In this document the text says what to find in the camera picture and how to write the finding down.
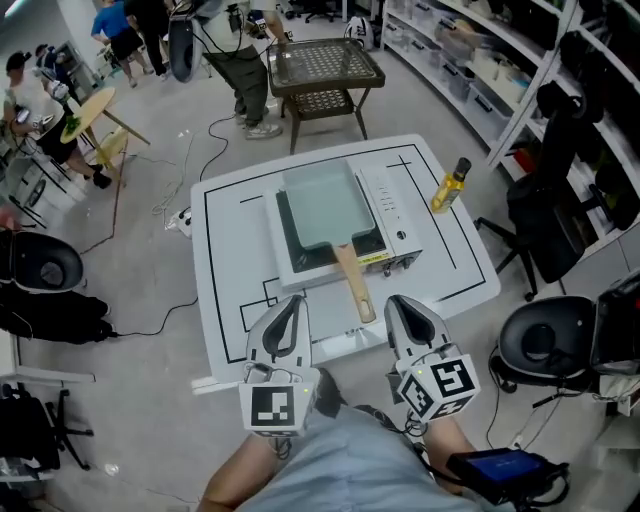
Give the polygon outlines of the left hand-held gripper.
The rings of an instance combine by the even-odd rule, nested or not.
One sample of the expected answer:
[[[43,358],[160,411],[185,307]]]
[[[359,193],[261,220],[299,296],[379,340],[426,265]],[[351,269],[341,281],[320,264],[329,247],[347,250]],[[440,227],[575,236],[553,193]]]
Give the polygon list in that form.
[[[278,302],[255,322],[248,333],[247,360],[255,363],[245,365],[244,381],[238,385],[244,428],[266,438],[302,436],[321,377],[310,367],[311,332],[304,297],[292,295]]]

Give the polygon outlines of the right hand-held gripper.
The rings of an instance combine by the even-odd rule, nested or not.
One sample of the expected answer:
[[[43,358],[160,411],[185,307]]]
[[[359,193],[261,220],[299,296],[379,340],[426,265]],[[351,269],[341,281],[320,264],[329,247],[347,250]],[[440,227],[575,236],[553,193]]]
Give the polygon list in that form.
[[[442,318],[416,299],[396,294],[386,301],[384,319],[398,359],[387,374],[394,403],[404,403],[409,418],[419,423],[463,411],[481,387],[471,357],[449,343]]]

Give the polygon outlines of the pale green square pan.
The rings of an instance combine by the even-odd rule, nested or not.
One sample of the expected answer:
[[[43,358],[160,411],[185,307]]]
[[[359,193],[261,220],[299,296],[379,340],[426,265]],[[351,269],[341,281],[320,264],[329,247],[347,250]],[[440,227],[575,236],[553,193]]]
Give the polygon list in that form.
[[[301,246],[332,249],[360,320],[373,322],[376,314],[353,239],[370,233],[375,220],[349,164],[339,159],[289,169],[283,174],[283,185]]]

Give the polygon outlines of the person's black shoe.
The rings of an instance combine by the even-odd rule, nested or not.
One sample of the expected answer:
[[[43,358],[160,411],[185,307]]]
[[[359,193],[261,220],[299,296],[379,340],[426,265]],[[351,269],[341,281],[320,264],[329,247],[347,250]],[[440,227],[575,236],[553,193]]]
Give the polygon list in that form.
[[[348,403],[331,373],[326,368],[320,368],[319,372],[315,409],[327,418],[336,419],[341,409],[348,407]]]

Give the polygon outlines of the black oval shell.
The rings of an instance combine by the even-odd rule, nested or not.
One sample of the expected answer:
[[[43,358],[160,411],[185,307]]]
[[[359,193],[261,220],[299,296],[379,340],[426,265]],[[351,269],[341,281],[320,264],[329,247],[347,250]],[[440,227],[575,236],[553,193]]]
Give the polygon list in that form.
[[[84,278],[80,254],[55,237],[30,232],[12,233],[10,276],[17,287],[30,293],[63,293]]]
[[[182,0],[169,15],[169,64],[175,79],[191,81],[197,72],[204,48],[198,9],[204,0]]]
[[[499,388],[510,394],[520,384],[594,390],[594,322],[594,303],[580,296],[552,297],[518,308],[504,323],[490,359]]]

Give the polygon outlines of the white power strip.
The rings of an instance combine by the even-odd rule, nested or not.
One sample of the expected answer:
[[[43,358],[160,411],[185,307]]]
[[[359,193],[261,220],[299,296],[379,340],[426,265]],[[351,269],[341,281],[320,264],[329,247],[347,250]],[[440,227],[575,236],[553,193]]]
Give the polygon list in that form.
[[[187,207],[173,214],[167,223],[165,228],[169,231],[180,232],[188,239],[192,238],[192,210]]]

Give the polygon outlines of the black blue-screen device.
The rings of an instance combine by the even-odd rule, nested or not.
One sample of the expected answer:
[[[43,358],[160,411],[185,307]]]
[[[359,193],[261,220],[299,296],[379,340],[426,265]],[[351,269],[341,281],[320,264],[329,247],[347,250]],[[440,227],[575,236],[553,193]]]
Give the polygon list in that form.
[[[453,454],[446,467],[465,487],[493,505],[511,503],[516,512],[560,504],[570,490],[567,463],[554,464],[522,449]]]

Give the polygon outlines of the black office chair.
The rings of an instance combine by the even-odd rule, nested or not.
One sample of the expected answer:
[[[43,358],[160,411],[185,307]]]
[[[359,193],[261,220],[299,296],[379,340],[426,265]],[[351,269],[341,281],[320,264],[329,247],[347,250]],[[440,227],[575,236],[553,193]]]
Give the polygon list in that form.
[[[42,473],[61,468],[60,454],[67,452],[84,471],[91,465],[82,461],[70,437],[93,437],[91,429],[77,430],[66,424],[65,405],[68,389],[58,394],[57,403],[32,396],[19,384],[0,386],[0,458],[25,460],[28,473]]]
[[[607,209],[599,193],[581,201],[568,181],[575,158],[590,162],[599,156],[600,145],[593,140],[595,115],[602,112],[599,105],[585,95],[568,95],[556,82],[541,86],[536,100],[548,123],[535,170],[507,191],[515,230],[483,217],[474,221],[477,229],[492,231],[510,248],[495,268],[497,273],[514,258],[521,259],[531,288],[524,295],[527,302],[538,294],[536,274],[554,283],[578,263],[587,248],[587,212]]]

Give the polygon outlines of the red box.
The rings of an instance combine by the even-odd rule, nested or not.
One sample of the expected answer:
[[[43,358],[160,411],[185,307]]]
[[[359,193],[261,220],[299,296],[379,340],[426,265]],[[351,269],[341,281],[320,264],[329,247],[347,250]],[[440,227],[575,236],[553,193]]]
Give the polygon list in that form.
[[[530,174],[537,169],[539,154],[535,147],[527,146],[516,149],[514,159],[525,173]]]

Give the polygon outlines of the stack of clear storage bins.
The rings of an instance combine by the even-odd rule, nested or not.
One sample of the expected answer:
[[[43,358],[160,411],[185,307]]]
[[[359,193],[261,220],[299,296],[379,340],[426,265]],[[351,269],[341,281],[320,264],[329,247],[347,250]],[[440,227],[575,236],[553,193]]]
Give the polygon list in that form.
[[[486,145],[499,140],[530,78],[499,51],[493,33],[436,0],[388,0],[383,38]]]

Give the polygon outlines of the white metal shelf rack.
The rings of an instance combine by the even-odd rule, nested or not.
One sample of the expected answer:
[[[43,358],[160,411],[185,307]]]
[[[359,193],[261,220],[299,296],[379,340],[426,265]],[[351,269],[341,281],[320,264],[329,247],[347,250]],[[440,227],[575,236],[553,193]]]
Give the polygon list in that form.
[[[566,0],[558,37],[573,34],[581,58],[594,55],[602,71],[603,118],[594,124],[607,154],[625,172],[629,186],[640,199],[640,0]],[[585,77],[577,71],[578,59],[562,60],[556,48],[543,58],[536,78],[492,151],[495,169],[509,184],[525,177],[514,159],[523,134],[540,141],[547,121],[535,116],[537,90],[556,83],[569,96],[583,95]]]
[[[462,16],[470,19],[473,24],[482,28],[486,32],[491,32],[498,38],[499,51],[520,70],[522,74],[527,74],[530,84],[536,78],[538,68],[543,63],[543,58],[556,48],[559,48],[558,37],[560,16],[565,10],[566,0],[436,0],[437,2],[450,7]],[[385,20],[388,0],[382,9],[382,35],[381,47],[390,51],[403,64],[416,73],[397,54],[385,47],[383,38],[383,22]],[[418,77],[436,93],[445,105],[461,118],[468,126],[472,134],[480,140],[485,148],[483,168],[487,171],[496,170],[492,164],[494,156],[492,151],[498,148],[501,136],[506,133],[506,129],[499,140],[491,146],[477,135],[464,118],[455,111],[451,105],[426,81]]]

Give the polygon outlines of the dark wicker table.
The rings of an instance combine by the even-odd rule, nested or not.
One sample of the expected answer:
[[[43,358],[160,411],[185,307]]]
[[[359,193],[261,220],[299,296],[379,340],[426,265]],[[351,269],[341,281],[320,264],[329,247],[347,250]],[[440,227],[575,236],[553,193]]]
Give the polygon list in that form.
[[[353,115],[363,138],[362,107],[386,75],[360,42],[325,38],[288,42],[267,51],[269,86],[280,101],[280,116],[292,119],[290,152],[303,122]]]

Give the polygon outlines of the black metal cart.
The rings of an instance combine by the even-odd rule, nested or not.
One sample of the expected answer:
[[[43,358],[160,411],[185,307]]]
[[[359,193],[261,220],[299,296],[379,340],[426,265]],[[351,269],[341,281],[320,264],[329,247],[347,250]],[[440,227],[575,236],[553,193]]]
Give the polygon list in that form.
[[[0,148],[0,206],[9,206],[22,228],[47,230],[60,211],[57,193],[70,199],[68,173],[49,157]]]

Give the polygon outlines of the round wooden table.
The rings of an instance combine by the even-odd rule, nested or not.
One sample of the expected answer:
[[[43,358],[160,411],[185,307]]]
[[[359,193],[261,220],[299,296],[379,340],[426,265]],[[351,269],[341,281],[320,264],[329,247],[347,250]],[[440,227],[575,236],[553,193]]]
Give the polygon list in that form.
[[[63,144],[70,143],[80,135],[86,135],[95,149],[97,155],[96,162],[104,165],[118,180],[120,185],[126,186],[126,182],[122,181],[124,162],[121,162],[119,169],[116,169],[112,163],[112,159],[115,158],[120,151],[127,149],[129,136],[133,136],[147,146],[150,145],[150,142],[138,131],[109,111],[109,106],[115,94],[116,90],[114,87],[105,87],[90,96],[72,114],[82,119],[81,126],[71,136],[62,134],[60,136],[60,142]],[[116,131],[111,135],[107,135],[102,142],[98,141],[92,129],[92,125],[100,117],[106,117],[118,126]]]

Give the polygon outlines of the white patterned bag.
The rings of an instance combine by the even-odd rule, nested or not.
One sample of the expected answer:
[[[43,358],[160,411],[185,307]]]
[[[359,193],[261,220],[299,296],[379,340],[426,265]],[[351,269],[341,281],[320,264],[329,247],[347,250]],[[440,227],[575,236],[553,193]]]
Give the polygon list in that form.
[[[364,17],[352,16],[346,25],[343,37],[356,40],[366,51],[374,48],[374,32],[370,22]]]

